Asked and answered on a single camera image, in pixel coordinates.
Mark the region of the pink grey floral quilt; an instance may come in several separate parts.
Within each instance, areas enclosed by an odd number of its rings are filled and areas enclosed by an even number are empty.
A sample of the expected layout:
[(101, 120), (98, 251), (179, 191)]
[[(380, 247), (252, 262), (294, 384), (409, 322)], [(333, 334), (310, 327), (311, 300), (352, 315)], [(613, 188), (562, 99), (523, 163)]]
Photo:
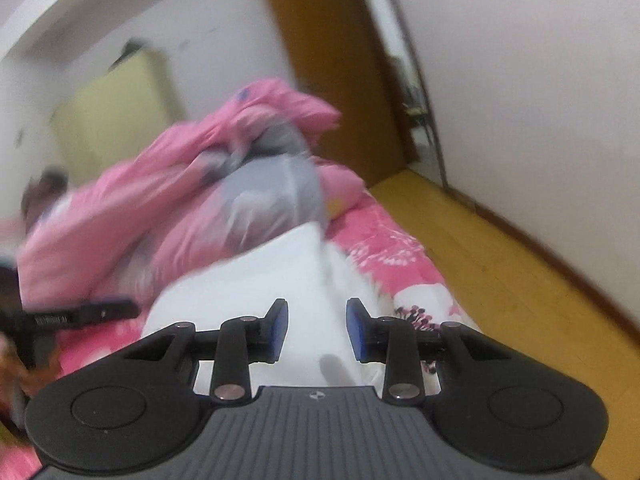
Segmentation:
[(171, 283), (306, 223), (326, 228), (363, 180), (314, 156), (340, 122), (332, 105), (280, 79), (248, 84), (198, 122), (68, 190), (17, 253), (23, 307), (124, 297), (142, 307)]

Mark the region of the person lying in bed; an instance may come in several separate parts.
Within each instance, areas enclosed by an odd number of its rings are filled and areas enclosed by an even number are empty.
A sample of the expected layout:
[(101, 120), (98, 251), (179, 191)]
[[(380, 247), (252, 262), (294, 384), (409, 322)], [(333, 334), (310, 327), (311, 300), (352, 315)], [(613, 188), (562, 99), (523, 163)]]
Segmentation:
[(21, 214), (25, 231), (29, 232), (42, 214), (68, 191), (68, 173), (61, 167), (48, 167), (38, 179), (32, 179), (24, 189)]

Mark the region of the white garment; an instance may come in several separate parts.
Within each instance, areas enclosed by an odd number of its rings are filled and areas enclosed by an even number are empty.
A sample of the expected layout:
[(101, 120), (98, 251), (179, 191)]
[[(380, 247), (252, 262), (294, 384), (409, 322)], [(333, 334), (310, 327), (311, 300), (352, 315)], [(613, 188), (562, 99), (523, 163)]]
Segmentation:
[(274, 300), (288, 303), (288, 331), (276, 364), (250, 367), (252, 387), (383, 385), (380, 363), (362, 364), (352, 352), (346, 304), (358, 298), (370, 315), (390, 315), (393, 301), (378, 290), (314, 223), (247, 252), (193, 272), (155, 300), (142, 334), (177, 322), (216, 330), (242, 315), (261, 318)]

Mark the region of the pink floral fleece blanket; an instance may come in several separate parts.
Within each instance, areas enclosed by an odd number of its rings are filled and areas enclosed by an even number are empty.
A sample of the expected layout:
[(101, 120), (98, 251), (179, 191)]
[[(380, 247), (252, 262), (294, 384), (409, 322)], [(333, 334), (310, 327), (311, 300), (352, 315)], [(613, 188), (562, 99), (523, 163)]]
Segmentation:
[[(450, 294), (420, 242), (402, 230), (373, 197), (364, 196), (355, 208), (333, 221), (329, 241), (374, 286), (380, 299), (418, 330), (432, 330), (443, 322), (476, 326)], [(132, 321), (57, 336), (62, 372), (78, 370), (136, 341), (147, 317), (143, 313)]]

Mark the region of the yellow-green cabinet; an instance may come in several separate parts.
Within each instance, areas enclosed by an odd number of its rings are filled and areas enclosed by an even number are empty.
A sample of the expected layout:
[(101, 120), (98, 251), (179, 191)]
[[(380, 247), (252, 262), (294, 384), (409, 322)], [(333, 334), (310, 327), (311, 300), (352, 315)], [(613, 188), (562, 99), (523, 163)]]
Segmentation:
[(83, 184), (137, 156), (180, 120), (165, 57), (142, 49), (62, 103), (50, 126), (70, 180)]

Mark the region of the brown wooden door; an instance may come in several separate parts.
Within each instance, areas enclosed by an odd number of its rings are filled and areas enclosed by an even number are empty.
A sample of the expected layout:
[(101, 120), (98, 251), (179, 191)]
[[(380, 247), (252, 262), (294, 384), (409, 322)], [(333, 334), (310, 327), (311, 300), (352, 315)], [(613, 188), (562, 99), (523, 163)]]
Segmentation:
[(317, 154), (376, 185), (416, 154), (396, 76), (366, 0), (268, 0), (298, 88), (342, 114)]

